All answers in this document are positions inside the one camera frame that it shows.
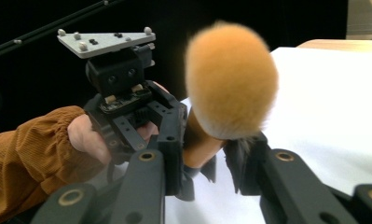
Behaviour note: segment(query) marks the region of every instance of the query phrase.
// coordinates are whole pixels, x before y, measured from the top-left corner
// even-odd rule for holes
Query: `black plastic part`
[[[264,174],[259,176],[262,196],[282,207],[284,223],[357,223],[296,153],[271,150],[262,169]],[[265,218],[275,214],[262,211]]]
[[[261,190],[257,183],[259,164],[265,160],[266,153],[270,150],[267,137],[259,133],[250,143],[251,148],[244,148],[239,140],[230,140],[224,146],[226,163],[232,174],[235,192],[241,191],[242,195],[260,195]]]
[[[180,192],[183,176],[182,144],[186,127],[186,105],[147,80],[145,88],[151,98],[136,101],[112,113],[104,113],[101,95],[90,100],[84,109],[90,116],[93,129],[100,133],[109,148],[115,164],[128,161],[133,153],[146,149],[147,142],[136,132],[138,122],[151,121],[158,126],[159,135],[150,140],[164,155],[166,194]]]
[[[359,185],[350,201],[351,211],[360,223],[372,224],[372,185]]]
[[[32,218],[36,212],[40,209],[41,204],[35,205],[34,207],[12,217],[11,219],[3,222],[2,224],[29,224],[32,223]]]
[[[351,196],[338,190],[327,186],[331,193],[336,197],[336,199],[342,204],[342,206],[348,210],[351,214]]]
[[[200,168],[191,168],[187,165],[184,165],[183,170],[185,174],[191,178],[195,177],[197,174],[200,173]]]
[[[282,205],[277,201],[268,200],[265,195],[261,195],[260,208],[263,212],[265,222],[268,224],[284,224],[287,223],[286,214],[282,209]]]
[[[215,167],[217,164],[217,157],[214,155],[211,159],[206,162],[202,168],[200,168],[200,173],[206,176],[209,181],[215,183]]]
[[[155,149],[133,154],[109,223],[163,223],[164,186],[162,154]]]
[[[145,80],[143,60],[131,48],[89,59],[86,73],[92,86],[103,97],[129,91]]]
[[[73,184],[54,192],[35,214],[32,224],[84,223],[96,200],[89,184]]]
[[[89,219],[85,223],[106,224],[109,222],[116,202],[116,195],[121,189],[124,177],[104,186],[98,190],[97,199],[93,207],[88,211]]]
[[[183,173],[182,187],[175,197],[185,202],[192,202],[195,200],[194,181],[186,171]]]

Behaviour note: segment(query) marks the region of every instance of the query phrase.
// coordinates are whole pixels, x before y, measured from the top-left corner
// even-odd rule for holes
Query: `orange brush bristles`
[[[186,90],[203,130],[218,139],[257,133],[278,89],[269,50],[252,30],[217,23],[186,50]]]

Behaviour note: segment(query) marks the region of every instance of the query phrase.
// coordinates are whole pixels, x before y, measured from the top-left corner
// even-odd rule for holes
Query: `metal mounting plate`
[[[154,41],[156,35],[145,27],[144,33],[67,34],[58,31],[58,39],[81,59]]]

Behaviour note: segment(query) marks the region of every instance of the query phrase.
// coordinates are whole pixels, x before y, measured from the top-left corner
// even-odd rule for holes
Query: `human hand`
[[[152,134],[158,134],[158,127],[152,122],[147,122],[136,131],[148,142]],[[70,143],[78,151],[87,152],[103,164],[108,164],[111,161],[109,149],[103,138],[92,130],[92,123],[88,115],[75,118],[67,127],[67,132]]]

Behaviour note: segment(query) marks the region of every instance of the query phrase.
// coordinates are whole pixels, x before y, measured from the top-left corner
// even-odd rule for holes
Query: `brown sleeve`
[[[67,126],[83,113],[77,106],[63,107],[0,133],[0,223],[101,171],[101,163],[68,139]]]

